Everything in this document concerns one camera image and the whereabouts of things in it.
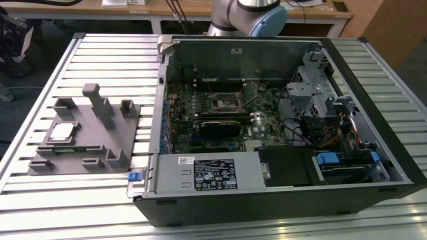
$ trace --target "wooden desk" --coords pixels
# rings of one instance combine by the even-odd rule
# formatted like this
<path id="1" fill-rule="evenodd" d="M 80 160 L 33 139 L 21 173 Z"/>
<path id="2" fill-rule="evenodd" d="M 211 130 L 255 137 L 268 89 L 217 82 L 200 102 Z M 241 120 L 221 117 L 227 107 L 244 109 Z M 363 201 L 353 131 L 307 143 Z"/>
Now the wooden desk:
<path id="1" fill-rule="evenodd" d="M 151 19 L 152 21 L 160 22 L 163 20 L 175 20 L 171 15 L 171 9 L 165 0 L 151 0 Z M 187 15 L 189 21 L 211 21 L 211 8 L 212 1 L 209 0 L 180 0 L 180 6 Z M 307 7 L 303 9 L 300 7 L 287 11 L 289 24 L 320 24 L 331 25 L 327 36 L 337 37 L 345 26 L 347 20 L 352 18 L 349 12 L 339 12 L 333 7 L 332 0 L 327 0 L 325 7 L 332 10 L 324 10 L 319 7 Z"/>
<path id="2" fill-rule="evenodd" d="M 204 0 L 180 0 L 189 21 L 211 21 L 212 3 Z M 149 20 L 152 33 L 161 34 L 161 21 L 175 21 L 165 0 L 151 0 L 147 5 L 129 4 L 128 8 L 103 9 L 101 0 L 84 0 L 75 6 L 61 7 L 35 3 L 3 2 L 0 5 L 11 16 L 24 19 L 76 19 L 76 20 Z M 325 5 L 333 8 L 332 0 Z M 288 10 L 288 23 L 331 25 L 328 37 L 337 37 L 345 22 L 352 18 L 349 12 L 321 10 L 317 7 Z"/>

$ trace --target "circuit board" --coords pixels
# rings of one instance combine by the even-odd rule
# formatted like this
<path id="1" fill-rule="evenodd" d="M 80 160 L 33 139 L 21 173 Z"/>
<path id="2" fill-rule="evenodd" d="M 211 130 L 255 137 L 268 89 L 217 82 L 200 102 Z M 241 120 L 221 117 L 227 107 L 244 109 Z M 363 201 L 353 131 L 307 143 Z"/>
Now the circuit board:
<path id="1" fill-rule="evenodd" d="M 189 84 L 169 84 L 168 104 L 172 153 L 248 152 L 287 145 L 275 104 L 281 88 L 247 81 L 239 92 L 200 92 Z M 229 131 L 205 134 L 205 124 L 229 125 Z M 236 135 L 227 136 L 237 129 Z"/>

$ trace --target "slotted metal surface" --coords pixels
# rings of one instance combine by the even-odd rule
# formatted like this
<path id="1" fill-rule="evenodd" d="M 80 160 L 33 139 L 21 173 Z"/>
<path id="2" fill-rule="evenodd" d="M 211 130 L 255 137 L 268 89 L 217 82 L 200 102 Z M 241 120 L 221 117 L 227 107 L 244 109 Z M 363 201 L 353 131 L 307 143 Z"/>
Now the slotted metal surface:
<path id="1" fill-rule="evenodd" d="M 9 161 L 1 161 L 7 166 L 0 168 L 4 173 L 0 180 L 0 239 L 120 237 L 127 240 L 207 240 L 287 237 L 331 240 L 361 239 L 371 235 L 384 239 L 427 238 L 427 227 L 423 225 L 427 221 L 426 190 L 404 199 L 387 200 L 352 215 L 155 228 L 127 197 L 125 173 L 28 176 L 29 158 L 36 154 L 36 145 L 43 141 L 55 116 L 49 108 L 55 98 L 67 96 L 77 104 L 88 104 L 80 89 L 85 83 L 97 83 L 104 87 L 100 93 L 109 97 L 112 104 L 121 99 L 132 99 L 143 105 L 131 168 L 147 166 L 159 67 L 156 41 L 156 35 L 87 34 L 84 39 L 73 40 L 69 45 L 36 102 L 41 105 L 35 106 L 33 118 L 29 117 L 24 123 L 28 124 L 27 131 L 25 128 L 20 130 L 12 143 L 16 151 L 5 154 L 5 158 L 11 156 Z M 353 39 L 333 40 L 333 44 L 427 173 L 426 110 L 360 42 Z M 345 93 L 340 79 L 337 83 Z"/>

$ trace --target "blue release tab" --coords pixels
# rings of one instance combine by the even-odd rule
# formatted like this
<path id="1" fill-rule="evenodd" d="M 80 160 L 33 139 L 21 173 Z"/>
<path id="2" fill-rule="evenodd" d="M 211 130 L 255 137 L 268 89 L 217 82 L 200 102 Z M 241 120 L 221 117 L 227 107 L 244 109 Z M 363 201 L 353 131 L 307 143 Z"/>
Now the blue release tab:
<path id="1" fill-rule="evenodd" d="M 321 152 L 315 156 L 315 160 L 317 164 L 339 164 L 339 156 L 335 152 Z"/>
<path id="2" fill-rule="evenodd" d="M 143 181 L 143 173 L 141 172 L 129 172 L 127 176 L 127 180 L 129 182 L 140 182 Z"/>
<path id="3" fill-rule="evenodd" d="M 373 162 L 377 162 L 380 160 L 380 156 L 379 154 L 376 153 L 376 151 L 371 151 L 371 157 L 373 159 Z"/>

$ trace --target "floor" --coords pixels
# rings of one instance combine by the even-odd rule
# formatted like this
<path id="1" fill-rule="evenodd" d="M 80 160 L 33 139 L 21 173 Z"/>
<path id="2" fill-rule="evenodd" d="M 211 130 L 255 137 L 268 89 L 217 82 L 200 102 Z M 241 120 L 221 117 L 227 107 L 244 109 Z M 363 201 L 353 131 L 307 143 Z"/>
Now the floor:
<path id="1" fill-rule="evenodd" d="M 0 158 L 8 149 L 8 144 L 1 143 L 1 141 L 12 141 L 19 131 L 73 33 L 151 34 L 148 21 L 67 20 L 63 27 L 59 28 L 51 21 L 43 21 L 44 41 L 41 44 L 32 43 L 27 51 L 28 58 L 36 67 L 36 72 L 31 76 L 21 79 L 8 79 L 0 73 L 0 82 L 7 88 L 11 88 L 9 91 L 15 95 L 13 102 L 0 101 Z M 171 34 L 181 34 L 180 26 L 176 26 L 172 22 L 165 22 L 163 29 Z M 427 89 L 427 41 L 422 41 L 396 73 L 422 102 L 427 104 L 427 94 L 424 94 Z"/>

